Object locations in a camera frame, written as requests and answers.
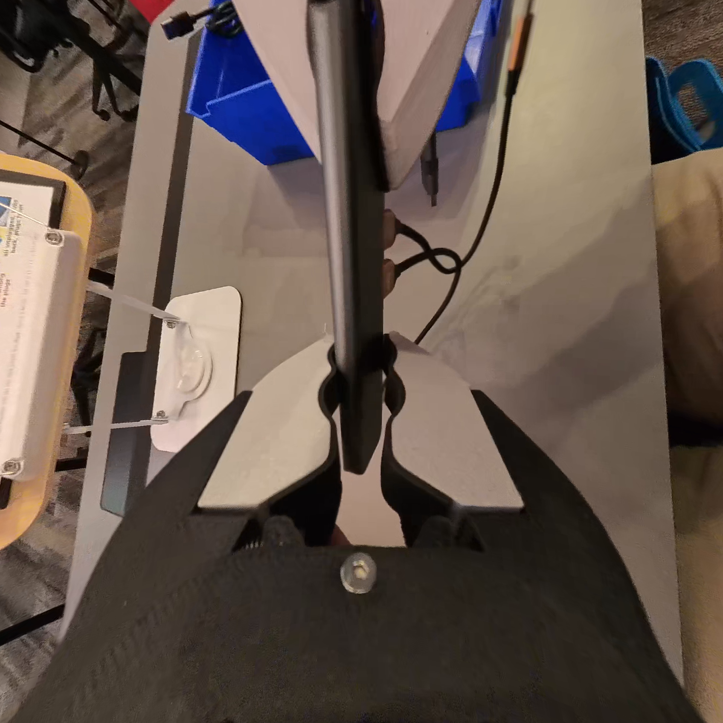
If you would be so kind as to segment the blue plastic bin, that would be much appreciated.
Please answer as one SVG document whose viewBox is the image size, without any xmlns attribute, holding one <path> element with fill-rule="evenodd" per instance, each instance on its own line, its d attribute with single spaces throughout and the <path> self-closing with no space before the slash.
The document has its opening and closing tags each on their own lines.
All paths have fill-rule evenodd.
<svg viewBox="0 0 723 723">
<path fill-rule="evenodd" d="M 462 127 L 480 99 L 479 78 L 484 72 L 479 66 L 489 4 L 481 2 L 479 6 L 454 84 L 433 131 Z M 243 25 L 231 36 L 210 27 L 204 29 L 186 110 L 264 166 L 314 157 Z"/>
</svg>

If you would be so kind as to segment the yellow wooden stool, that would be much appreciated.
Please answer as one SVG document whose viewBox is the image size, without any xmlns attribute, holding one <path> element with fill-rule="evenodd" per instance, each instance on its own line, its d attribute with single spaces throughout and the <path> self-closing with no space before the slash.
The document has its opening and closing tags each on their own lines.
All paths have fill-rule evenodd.
<svg viewBox="0 0 723 723">
<path fill-rule="evenodd" d="M 91 230 L 93 225 L 92 204 L 80 185 L 67 174 L 44 163 L 11 156 L 2 153 L 2 182 L 18 182 L 28 186 L 48 186 L 52 189 L 52 205 L 50 209 L 49 229 L 67 230 L 80 236 L 85 248 L 85 268 L 88 271 L 91 253 Z M 75 363 L 79 327 L 85 304 L 76 320 L 78 331 L 72 336 L 74 345 L 67 366 L 68 376 L 62 380 L 59 401 L 61 416 L 56 427 L 57 440 L 51 449 L 50 458 L 43 473 L 29 482 L 2 479 L 2 512 L 1 512 L 1 549 L 5 549 L 19 540 L 31 528 L 46 507 L 53 492 L 53 477 L 64 426 L 67 396 L 70 388 L 72 367 Z"/>
</svg>

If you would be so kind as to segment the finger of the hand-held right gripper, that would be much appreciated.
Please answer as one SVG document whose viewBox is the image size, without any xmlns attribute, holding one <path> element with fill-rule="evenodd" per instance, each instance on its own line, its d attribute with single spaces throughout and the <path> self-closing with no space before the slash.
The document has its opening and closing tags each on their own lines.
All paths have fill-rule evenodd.
<svg viewBox="0 0 723 723">
<path fill-rule="evenodd" d="M 389 190 L 402 185 L 436 127 L 480 1 L 381 1 L 377 118 Z"/>
<path fill-rule="evenodd" d="M 266 73 L 304 141 L 320 158 L 317 99 L 307 42 L 307 1 L 234 1 Z"/>
</svg>

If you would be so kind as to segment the white suction mount plate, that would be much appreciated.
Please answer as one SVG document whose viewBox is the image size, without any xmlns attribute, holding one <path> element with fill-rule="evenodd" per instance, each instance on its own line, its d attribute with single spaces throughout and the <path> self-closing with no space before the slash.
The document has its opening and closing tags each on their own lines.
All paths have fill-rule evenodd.
<svg viewBox="0 0 723 723">
<path fill-rule="evenodd" d="M 241 294 L 231 286 L 173 298 L 162 321 L 150 438 L 175 454 L 236 395 Z"/>
</svg>

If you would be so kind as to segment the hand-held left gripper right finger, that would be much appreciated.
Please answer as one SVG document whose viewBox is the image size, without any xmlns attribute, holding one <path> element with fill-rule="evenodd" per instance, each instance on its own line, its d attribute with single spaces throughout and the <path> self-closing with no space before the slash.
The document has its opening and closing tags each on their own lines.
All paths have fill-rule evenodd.
<svg viewBox="0 0 723 723">
<path fill-rule="evenodd" d="M 387 337 L 382 493 L 397 513 L 519 511 L 523 501 L 457 372 L 400 333 Z"/>
</svg>

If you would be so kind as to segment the black office chair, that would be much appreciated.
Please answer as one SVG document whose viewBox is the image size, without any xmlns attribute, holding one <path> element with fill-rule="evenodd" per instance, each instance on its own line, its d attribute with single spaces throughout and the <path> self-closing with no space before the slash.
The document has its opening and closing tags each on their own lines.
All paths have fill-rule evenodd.
<svg viewBox="0 0 723 723">
<path fill-rule="evenodd" d="M 113 29 L 106 44 L 93 37 L 90 25 L 73 13 L 66 1 L 2 1 L 1 50 L 16 67 L 34 75 L 45 66 L 59 49 L 75 47 L 93 65 L 92 111 L 107 122 L 111 114 L 125 122 L 134 122 L 138 107 L 123 110 L 116 96 L 116 85 L 140 96 L 141 79 L 125 65 L 121 52 L 133 38 L 146 37 L 131 17 L 114 17 L 98 2 L 90 2 Z"/>
</svg>

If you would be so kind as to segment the beige cloth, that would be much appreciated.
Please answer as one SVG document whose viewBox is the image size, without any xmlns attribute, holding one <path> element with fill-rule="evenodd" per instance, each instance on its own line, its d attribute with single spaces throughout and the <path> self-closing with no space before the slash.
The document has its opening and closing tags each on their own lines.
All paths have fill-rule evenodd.
<svg viewBox="0 0 723 723">
<path fill-rule="evenodd" d="M 684 686 L 722 720 L 722 150 L 654 167 Z"/>
</svg>

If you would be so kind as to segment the dark grey usb hub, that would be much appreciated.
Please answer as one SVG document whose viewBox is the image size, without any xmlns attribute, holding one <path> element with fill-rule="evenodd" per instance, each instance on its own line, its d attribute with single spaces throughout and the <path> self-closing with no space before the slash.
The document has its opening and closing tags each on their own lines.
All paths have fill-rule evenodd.
<svg viewBox="0 0 723 723">
<path fill-rule="evenodd" d="M 379 2 L 309 2 L 325 191 L 343 465 L 363 474 L 381 436 L 383 212 L 389 189 L 377 89 L 384 57 Z"/>
</svg>

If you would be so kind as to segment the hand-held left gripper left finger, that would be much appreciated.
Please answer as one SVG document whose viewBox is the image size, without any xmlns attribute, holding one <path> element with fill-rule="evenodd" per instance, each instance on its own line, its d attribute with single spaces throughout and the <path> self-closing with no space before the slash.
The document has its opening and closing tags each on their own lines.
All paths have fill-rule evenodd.
<svg viewBox="0 0 723 723">
<path fill-rule="evenodd" d="M 198 499 L 201 511 L 257 511 L 339 461 L 333 414 L 320 397 L 332 347 L 323 336 L 254 386 Z"/>
</svg>

